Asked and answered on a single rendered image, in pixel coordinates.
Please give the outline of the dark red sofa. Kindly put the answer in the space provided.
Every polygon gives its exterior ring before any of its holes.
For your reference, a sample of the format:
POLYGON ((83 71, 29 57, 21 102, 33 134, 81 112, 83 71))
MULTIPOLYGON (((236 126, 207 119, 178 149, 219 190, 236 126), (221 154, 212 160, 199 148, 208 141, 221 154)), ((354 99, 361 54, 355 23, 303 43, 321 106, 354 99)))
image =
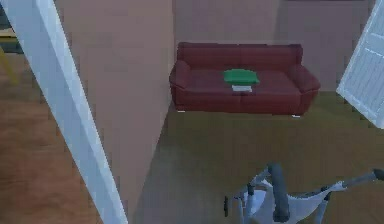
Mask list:
POLYGON ((169 76, 172 101, 178 111, 301 116, 321 87, 302 58, 299 44, 180 42, 169 76), (259 83, 235 91, 224 81, 229 69, 253 71, 259 83))

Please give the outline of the green cushion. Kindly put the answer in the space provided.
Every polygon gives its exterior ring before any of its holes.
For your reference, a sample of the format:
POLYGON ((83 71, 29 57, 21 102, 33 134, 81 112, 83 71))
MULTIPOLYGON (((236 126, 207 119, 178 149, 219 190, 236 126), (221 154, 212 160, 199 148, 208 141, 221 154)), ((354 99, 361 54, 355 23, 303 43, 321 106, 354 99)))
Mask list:
POLYGON ((253 85, 259 83, 257 73, 246 69, 230 69, 223 72, 224 81, 231 85, 253 85))

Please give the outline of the white panelled room door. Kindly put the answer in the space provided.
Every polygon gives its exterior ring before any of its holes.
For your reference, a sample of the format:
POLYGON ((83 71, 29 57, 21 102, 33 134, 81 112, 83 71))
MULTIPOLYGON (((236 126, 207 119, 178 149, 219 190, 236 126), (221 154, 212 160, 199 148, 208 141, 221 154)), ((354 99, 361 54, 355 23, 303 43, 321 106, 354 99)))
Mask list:
POLYGON ((384 0, 375 0, 336 92, 384 129, 384 0))

